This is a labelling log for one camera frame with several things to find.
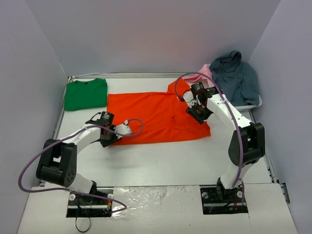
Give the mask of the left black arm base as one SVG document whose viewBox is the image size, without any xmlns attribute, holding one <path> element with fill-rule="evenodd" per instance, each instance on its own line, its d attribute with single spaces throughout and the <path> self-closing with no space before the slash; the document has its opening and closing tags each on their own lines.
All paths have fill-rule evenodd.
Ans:
<svg viewBox="0 0 312 234">
<path fill-rule="evenodd" d="M 66 217 L 111 217 L 112 202 L 70 193 Z"/>
</svg>

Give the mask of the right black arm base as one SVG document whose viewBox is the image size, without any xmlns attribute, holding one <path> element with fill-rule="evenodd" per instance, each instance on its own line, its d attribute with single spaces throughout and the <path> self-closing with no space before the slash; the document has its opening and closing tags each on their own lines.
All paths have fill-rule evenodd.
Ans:
<svg viewBox="0 0 312 234">
<path fill-rule="evenodd" d="M 216 185 L 200 186 L 202 210 L 204 215 L 247 214 L 248 207 L 243 197 L 242 186 L 235 188 L 227 198 L 221 198 Z"/>
</svg>

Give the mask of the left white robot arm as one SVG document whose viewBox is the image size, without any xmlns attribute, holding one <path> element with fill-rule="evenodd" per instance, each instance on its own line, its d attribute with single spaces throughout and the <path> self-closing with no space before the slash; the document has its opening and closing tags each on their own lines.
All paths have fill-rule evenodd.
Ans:
<svg viewBox="0 0 312 234">
<path fill-rule="evenodd" d="M 85 122 L 82 128 L 70 135 L 70 139 L 56 145 L 56 140 L 47 140 L 44 144 L 45 152 L 39 159 L 36 177 L 80 192 L 80 198 L 87 204 L 96 202 L 97 184 L 77 173 L 77 156 L 94 142 L 100 142 L 102 147 L 106 147 L 121 140 L 123 135 L 132 133 L 127 121 L 114 125 L 113 119 L 114 114 L 102 112 L 99 119 Z"/>
</svg>

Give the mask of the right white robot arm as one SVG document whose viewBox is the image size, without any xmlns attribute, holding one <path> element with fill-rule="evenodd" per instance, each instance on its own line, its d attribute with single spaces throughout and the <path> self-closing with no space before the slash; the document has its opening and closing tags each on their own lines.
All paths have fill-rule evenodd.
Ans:
<svg viewBox="0 0 312 234">
<path fill-rule="evenodd" d="M 230 164 L 218 179 L 216 189 L 217 198 L 228 201 L 246 172 L 265 155 L 264 126 L 244 117 L 218 88 L 205 88 L 202 82 L 193 84 L 182 95 L 182 101 L 188 105 L 186 112 L 198 123 L 203 124 L 214 114 L 232 133 Z"/>
</svg>

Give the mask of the orange t-shirt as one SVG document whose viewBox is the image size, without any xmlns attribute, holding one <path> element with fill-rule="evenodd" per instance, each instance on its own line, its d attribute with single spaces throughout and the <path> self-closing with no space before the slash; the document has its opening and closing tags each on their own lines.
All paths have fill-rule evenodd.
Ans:
<svg viewBox="0 0 312 234">
<path fill-rule="evenodd" d="M 196 140 L 211 135 L 208 124 L 199 124 L 187 114 L 188 105 L 177 99 L 190 89 L 180 80 L 168 85 L 166 92 L 109 94 L 107 111 L 114 114 L 113 123 L 129 120 L 135 137 L 123 137 L 116 145 L 149 144 Z"/>
</svg>

